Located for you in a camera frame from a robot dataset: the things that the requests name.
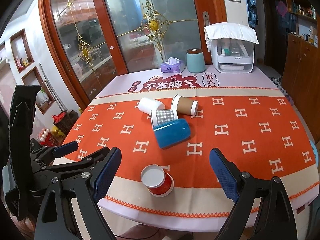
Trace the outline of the red paper cup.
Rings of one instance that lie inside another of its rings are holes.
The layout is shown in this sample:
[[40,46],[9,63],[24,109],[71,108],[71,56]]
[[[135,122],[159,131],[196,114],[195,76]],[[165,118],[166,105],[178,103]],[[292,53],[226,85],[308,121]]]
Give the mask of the red paper cup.
[[141,174],[140,180],[155,197],[165,197],[174,188],[174,180],[163,168],[158,165],[146,166]]

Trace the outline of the blue plastic cup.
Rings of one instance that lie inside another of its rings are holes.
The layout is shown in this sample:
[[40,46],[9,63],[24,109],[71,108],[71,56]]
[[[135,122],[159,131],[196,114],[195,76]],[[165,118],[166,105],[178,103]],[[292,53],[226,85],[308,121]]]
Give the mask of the blue plastic cup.
[[153,127],[153,132],[160,148],[167,148],[188,139],[191,130],[185,119],[176,119]]

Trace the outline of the checkered paper cup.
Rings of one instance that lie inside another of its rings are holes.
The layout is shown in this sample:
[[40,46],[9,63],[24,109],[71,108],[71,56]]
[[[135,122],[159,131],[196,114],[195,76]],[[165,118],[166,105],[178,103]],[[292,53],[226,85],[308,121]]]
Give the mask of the checkered paper cup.
[[174,109],[157,109],[150,112],[152,126],[159,126],[177,120],[178,114]]

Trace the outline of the white paper cup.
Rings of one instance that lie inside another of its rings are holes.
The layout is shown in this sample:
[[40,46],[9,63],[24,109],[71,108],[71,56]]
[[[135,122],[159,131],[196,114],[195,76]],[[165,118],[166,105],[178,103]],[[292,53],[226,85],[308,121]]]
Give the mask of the white paper cup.
[[144,97],[139,101],[138,109],[141,112],[150,115],[151,111],[153,111],[153,110],[165,109],[165,105],[164,105],[164,103],[162,103],[158,100]]

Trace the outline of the brown kraft paper cup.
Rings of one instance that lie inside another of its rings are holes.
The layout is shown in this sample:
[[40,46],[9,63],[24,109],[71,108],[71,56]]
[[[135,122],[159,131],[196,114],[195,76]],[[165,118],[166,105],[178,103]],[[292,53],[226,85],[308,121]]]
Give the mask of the brown kraft paper cup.
[[172,99],[171,108],[177,113],[195,116],[197,114],[199,102],[181,95],[175,95]]

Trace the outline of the egg carton box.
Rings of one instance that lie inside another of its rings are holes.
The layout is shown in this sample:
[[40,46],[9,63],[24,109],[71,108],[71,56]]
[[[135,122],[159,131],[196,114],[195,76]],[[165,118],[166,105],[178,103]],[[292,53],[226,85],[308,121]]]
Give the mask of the egg carton box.
[[44,128],[41,130],[37,137],[37,140],[42,146],[47,147],[54,147],[58,146],[59,144],[48,128]]

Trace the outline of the red gift basket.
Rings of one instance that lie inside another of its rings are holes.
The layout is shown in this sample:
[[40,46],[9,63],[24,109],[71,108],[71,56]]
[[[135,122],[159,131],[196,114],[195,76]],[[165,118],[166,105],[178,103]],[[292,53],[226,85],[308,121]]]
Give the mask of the red gift basket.
[[70,112],[63,111],[58,115],[52,115],[53,125],[55,125],[64,135],[67,135],[71,131],[78,118],[79,115],[74,110]]

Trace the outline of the wooden glass sliding door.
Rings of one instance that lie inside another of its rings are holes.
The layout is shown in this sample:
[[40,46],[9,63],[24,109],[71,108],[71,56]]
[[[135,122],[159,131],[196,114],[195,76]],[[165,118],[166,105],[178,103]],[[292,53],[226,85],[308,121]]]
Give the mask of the wooden glass sliding door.
[[203,49],[203,12],[226,20],[224,0],[39,0],[44,36],[81,109],[116,76]]

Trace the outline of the dark wooden cabinet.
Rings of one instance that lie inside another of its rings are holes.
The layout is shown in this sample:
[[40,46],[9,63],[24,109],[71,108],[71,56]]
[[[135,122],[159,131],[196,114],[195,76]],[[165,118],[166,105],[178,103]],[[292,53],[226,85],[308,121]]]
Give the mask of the dark wooden cabinet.
[[288,35],[286,63],[281,82],[319,142],[319,48],[296,35]]

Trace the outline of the purple tissue pack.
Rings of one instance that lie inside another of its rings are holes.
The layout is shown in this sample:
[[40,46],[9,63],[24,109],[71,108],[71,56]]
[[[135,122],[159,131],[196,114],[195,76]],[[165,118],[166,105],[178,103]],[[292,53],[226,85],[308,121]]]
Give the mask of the purple tissue pack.
[[160,69],[162,73],[181,73],[185,69],[185,64],[178,58],[170,57],[160,65]]

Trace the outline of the teal canister with brown lid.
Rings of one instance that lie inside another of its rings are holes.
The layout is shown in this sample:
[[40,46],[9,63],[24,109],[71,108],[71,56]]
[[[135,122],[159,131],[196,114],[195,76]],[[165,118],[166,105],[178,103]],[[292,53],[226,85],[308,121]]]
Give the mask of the teal canister with brown lid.
[[204,55],[201,49],[192,48],[187,50],[187,70],[190,73],[202,73],[206,70]]

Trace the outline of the white countertop appliance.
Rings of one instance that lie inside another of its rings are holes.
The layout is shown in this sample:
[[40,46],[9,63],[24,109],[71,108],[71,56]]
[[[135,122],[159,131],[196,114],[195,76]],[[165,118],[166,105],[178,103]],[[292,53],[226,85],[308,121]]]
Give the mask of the white countertop appliance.
[[212,63],[220,73],[248,74],[254,67],[255,44],[231,38],[213,40]]

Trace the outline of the upper wall niche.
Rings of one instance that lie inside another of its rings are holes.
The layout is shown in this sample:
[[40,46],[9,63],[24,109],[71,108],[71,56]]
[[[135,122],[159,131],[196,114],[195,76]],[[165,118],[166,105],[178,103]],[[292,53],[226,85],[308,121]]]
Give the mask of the upper wall niche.
[[18,31],[10,37],[10,45],[17,70],[21,73],[34,62],[26,38],[25,29]]

